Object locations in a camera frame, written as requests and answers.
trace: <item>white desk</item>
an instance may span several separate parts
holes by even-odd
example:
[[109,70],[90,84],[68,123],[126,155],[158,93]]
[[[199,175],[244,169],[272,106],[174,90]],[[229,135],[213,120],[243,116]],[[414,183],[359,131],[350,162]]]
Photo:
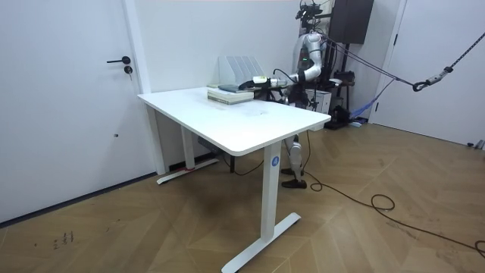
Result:
[[234,273],[301,217],[292,213],[275,225],[281,140],[330,120],[329,115],[274,102],[224,105],[207,99],[207,87],[143,94],[139,97],[182,127],[186,170],[158,180],[161,184],[217,161],[195,165],[192,132],[234,156],[264,147],[261,238],[230,260],[223,273]]

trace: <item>power cord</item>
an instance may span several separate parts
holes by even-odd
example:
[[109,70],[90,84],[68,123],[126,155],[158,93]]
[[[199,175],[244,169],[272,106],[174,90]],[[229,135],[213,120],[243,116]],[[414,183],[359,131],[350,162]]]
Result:
[[[306,174],[308,174],[309,176],[311,176],[313,179],[315,179],[315,181],[317,181],[316,183],[313,183],[312,185],[310,185],[310,188],[311,188],[313,191],[315,191],[315,192],[320,192],[320,191],[322,191],[324,187],[327,187],[327,188],[329,188],[329,189],[335,190],[336,192],[338,192],[338,193],[342,194],[343,196],[347,197],[348,199],[350,199],[350,200],[352,200],[352,201],[354,201],[354,202],[356,202],[356,203],[359,203],[359,204],[361,204],[361,205],[363,205],[363,206],[366,206],[366,207],[369,207],[369,208],[373,208],[373,209],[375,209],[375,211],[376,211],[377,213],[379,213],[379,214],[380,214],[380,215],[382,215],[383,217],[385,217],[385,218],[387,218],[387,219],[389,219],[389,220],[391,220],[391,221],[393,221],[393,222],[395,222],[395,223],[397,223],[397,224],[400,224],[400,225],[405,226],[405,227],[407,227],[407,228],[414,229],[414,230],[416,230],[416,231],[421,231],[421,232],[424,232],[424,233],[426,233],[426,234],[436,236],[436,237],[441,238],[441,239],[444,239],[444,240],[448,240],[448,241],[453,242],[453,243],[457,243],[457,244],[459,244],[459,245],[461,245],[461,246],[464,246],[464,247],[467,247],[467,248],[469,248],[469,249],[474,249],[474,250],[476,250],[476,251],[478,252],[478,254],[480,254],[482,257],[484,257],[484,258],[485,258],[485,250],[484,250],[484,249],[481,249],[481,248],[479,247],[479,245],[480,245],[481,243],[485,243],[485,240],[478,240],[478,241],[476,241],[476,242],[475,242],[475,245],[474,245],[474,246],[471,246],[471,245],[468,245],[468,244],[466,244],[466,243],[462,243],[462,242],[460,242],[460,241],[453,240],[453,239],[448,238],[448,237],[446,237],[446,236],[443,236],[443,235],[440,235],[440,234],[435,234],[434,232],[431,232],[431,231],[426,231],[426,230],[421,229],[421,228],[419,228],[419,227],[413,227],[413,226],[411,226],[411,225],[409,225],[409,224],[405,224],[405,223],[403,223],[403,222],[401,222],[401,221],[399,221],[399,220],[396,220],[396,219],[394,219],[394,218],[391,218],[390,216],[387,216],[387,215],[385,215],[385,214],[383,214],[383,213],[382,213],[382,211],[385,211],[385,212],[390,212],[390,211],[392,211],[392,210],[393,210],[393,209],[396,207],[396,204],[394,203],[394,201],[393,201],[393,200],[392,200],[390,197],[388,197],[387,195],[384,195],[384,194],[374,194],[374,195],[371,197],[371,204],[369,205],[369,204],[366,204],[366,203],[364,203],[364,202],[361,202],[361,201],[359,201],[359,200],[357,200],[357,199],[354,199],[354,198],[352,198],[351,196],[346,195],[345,193],[343,193],[343,192],[339,191],[338,189],[336,189],[336,188],[334,188],[334,187],[332,187],[332,186],[329,186],[329,185],[326,185],[326,184],[321,183],[321,182],[320,182],[320,181],[319,181],[319,180],[318,180],[318,179],[317,179],[317,178],[316,178],[316,177],[315,177],[313,174],[310,174],[310,173],[309,173],[309,172],[307,172],[307,171],[305,171],[305,173],[306,173]],[[374,204],[374,199],[375,199],[376,197],[383,197],[383,198],[385,198],[385,199],[388,199],[388,200],[389,200],[389,201],[390,201],[390,202],[391,202],[393,205],[392,205],[390,208],[380,208],[380,207],[378,207],[378,206],[375,206],[375,204]]]
[[[374,195],[371,197],[371,204],[367,204],[367,203],[364,203],[364,202],[362,202],[362,201],[359,201],[359,200],[357,200],[357,199],[355,199],[355,198],[353,198],[353,197],[351,197],[351,196],[349,196],[349,195],[347,195],[347,194],[345,194],[345,193],[341,192],[340,190],[338,190],[338,189],[336,189],[336,188],[334,188],[334,187],[332,187],[332,186],[330,186],[330,185],[327,185],[327,184],[323,184],[323,183],[321,183],[321,182],[318,180],[318,178],[316,178],[316,177],[315,177],[313,174],[310,174],[309,172],[305,171],[305,167],[306,167],[306,165],[308,164],[308,161],[310,160],[310,157],[311,157],[311,142],[310,142],[310,136],[309,136],[309,134],[308,134],[308,131],[306,131],[306,136],[307,136],[307,140],[308,140],[308,157],[307,157],[307,159],[306,159],[305,164],[303,165],[303,171],[304,171],[306,174],[308,174],[309,176],[311,176],[311,178],[313,178],[313,179],[316,181],[315,183],[313,183],[313,184],[311,184],[311,185],[310,185],[311,190],[313,190],[313,191],[315,191],[315,192],[317,192],[317,193],[318,193],[318,192],[321,192],[321,191],[323,190],[323,188],[324,188],[324,187],[327,187],[327,188],[329,188],[329,189],[331,189],[331,190],[334,190],[334,191],[336,191],[336,192],[338,192],[338,193],[342,194],[343,196],[347,197],[348,199],[352,200],[353,202],[356,202],[356,203],[358,203],[358,204],[360,204],[360,205],[362,205],[362,206],[366,206],[366,207],[368,207],[368,208],[373,208],[373,209],[374,209],[374,210],[375,210],[377,213],[379,213],[380,215],[382,215],[384,218],[387,218],[387,219],[389,219],[389,220],[391,220],[391,221],[393,221],[393,222],[395,222],[395,223],[397,223],[397,224],[400,224],[400,225],[405,226],[405,227],[407,227],[407,228],[411,228],[411,229],[416,230],[416,231],[421,231],[421,232],[424,232],[424,233],[429,234],[429,235],[433,235],[433,236],[435,236],[435,237],[438,237],[438,238],[441,238],[441,239],[444,239],[444,240],[448,240],[448,241],[453,242],[453,243],[457,243],[457,244],[459,244],[459,245],[461,245],[461,246],[464,246],[464,247],[466,247],[466,248],[469,248],[469,249],[474,249],[474,250],[476,250],[476,251],[478,252],[478,254],[480,254],[482,257],[484,257],[484,258],[485,258],[485,249],[481,249],[481,248],[479,247],[479,245],[481,245],[481,244],[485,244],[485,240],[478,240],[478,241],[476,241],[476,242],[475,242],[474,246],[471,246],[471,245],[468,245],[468,244],[466,244],[466,243],[463,243],[463,242],[460,242],[460,241],[457,241],[457,240],[453,240],[453,239],[448,238],[448,237],[446,237],[446,236],[443,236],[443,235],[440,235],[440,234],[436,234],[436,233],[431,232],[431,231],[426,231],[426,230],[421,229],[421,228],[419,228],[419,227],[414,227],[414,226],[411,226],[410,224],[405,224],[405,223],[403,223],[403,222],[401,222],[401,221],[399,221],[399,220],[396,220],[396,219],[394,219],[394,218],[391,218],[390,216],[387,216],[387,215],[383,214],[383,212],[382,212],[382,211],[385,211],[385,212],[390,212],[390,211],[394,210],[394,208],[396,207],[396,204],[394,203],[394,200],[393,200],[393,199],[391,199],[390,197],[388,197],[388,196],[387,196],[387,195],[385,195],[385,194],[380,194],[380,193],[378,193],[378,194],[374,194]],[[227,161],[226,161],[226,157],[225,157],[224,155],[223,155],[223,159],[224,159],[224,162],[226,163],[226,165],[227,165],[227,166],[230,166],[230,165],[227,163]],[[247,175],[247,174],[249,174],[249,173],[253,172],[254,170],[256,170],[257,168],[259,168],[261,165],[263,165],[263,163],[264,163],[264,161],[262,161],[261,163],[259,163],[259,165],[258,165],[256,168],[253,168],[251,171],[247,171],[247,172],[246,172],[246,173],[244,173],[244,174],[239,174],[239,173],[237,173],[237,172],[235,172],[235,173],[236,173],[237,175],[239,175],[239,176]],[[391,205],[389,208],[381,208],[381,207],[378,207],[378,206],[376,206],[376,205],[374,204],[374,200],[376,199],[376,197],[383,197],[383,198],[385,198],[385,199],[388,199],[388,200],[389,200],[389,201],[392,203],[392,205]]]
[[[224,160],[224,162],[226,163],[227,167],[229,167],[229,168],[230,168],[229,163],[227,163],[227,161],[226,161],[226,154],[223,154],[223,155],[222,155],[222,159],[223,159],[223,160]],[[245,172],[245,173],[243,173],[243,174],[240,174],[240,173],[238,173],[236,170],[234,170],[234,174],[237,174],[237,175],[239,175],[239,176],[245,176],[245,175],[247,175],[247,174],[252,173],[253,171],[256,171],[256,170],[257,170],[259,167],[261,167],[261,165],[263,165],[263,163],[264,163],[264,160],[263,160],[261,163],[259,163],[259,165],[258,165],[258,166],[256,166],[256,167],[254,167],[253,169],[251,169],[251,171],[247,171],[247,172]]]
[[294,79],[292,79],[285,71],[282,71],[279,68],[276,68],[275,70],[273,70],[273,75],[274,75],[274,72],[276,72],[276,71],[283,73],[289,80],[291,80],[293,83],[296,83],[296,81]]

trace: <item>herringbone floor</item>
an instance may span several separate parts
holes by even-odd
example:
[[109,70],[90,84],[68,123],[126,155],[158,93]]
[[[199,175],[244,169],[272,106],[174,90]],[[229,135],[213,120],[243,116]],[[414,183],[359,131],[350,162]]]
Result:
[[[365,202],[385,193],[396,201],[389,215],[409,224],[469,244],[485,239],[485,152],[377,125],[310,137],[307,170],[322,182]],[[261,158],[238,158],[237,169]],[[259,236],[261,179],[262,168],[238,177],[218,163],[6,227],[0,272],[220,272]],[[473,250],[400,227],[328,189],[280,188],[277,220],[290,212],[302,220],[241,272],[485,272]]]

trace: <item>metal stand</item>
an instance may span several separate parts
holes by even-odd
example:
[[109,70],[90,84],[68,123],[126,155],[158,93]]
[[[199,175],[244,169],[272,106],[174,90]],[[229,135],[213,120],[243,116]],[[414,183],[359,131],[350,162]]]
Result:
[[194,148],[192,144],[192,132],[187,130],[184,126],[180,126],[182,130],[182,142],[183,142],[183,154],[185,155],[185,169],[178,171],[173,174],[169,174],[157,180],[158,185],[165,183],[169,180],[174,179],[175,177],[179,177],[184,174],[188,174],[189,172],[195,171],[200,168],[204,168],[205,166],[209,166],[216,162],[219,162],[217,159],[213,158],[211,160],[207,160],[201,164],[195,163],[194,159]]
[[261,237],[251,246],[230,260],[222,273],[234,273],[240,270],[249,260],[260,253],[267,245],[278,238],[285,230],[295,224],[301,217],[291,213],[280,223],[276,221],[276,203],[278,195],[278,177],[280,176],[281,142],[278,141],[264,148],[263,202],[261,206]]

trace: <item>door handle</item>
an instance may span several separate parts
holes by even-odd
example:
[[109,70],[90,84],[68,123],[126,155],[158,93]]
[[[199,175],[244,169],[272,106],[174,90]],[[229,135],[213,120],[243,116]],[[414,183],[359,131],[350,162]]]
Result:
[[130,64],[131,63],[131,59],[128,56],[123,56],[121,58],[121,60],[106,61],[106,62],[109,63],[109,64],[112,64],[112,63],[115,63],[115,62],[122,62],[124,64]]

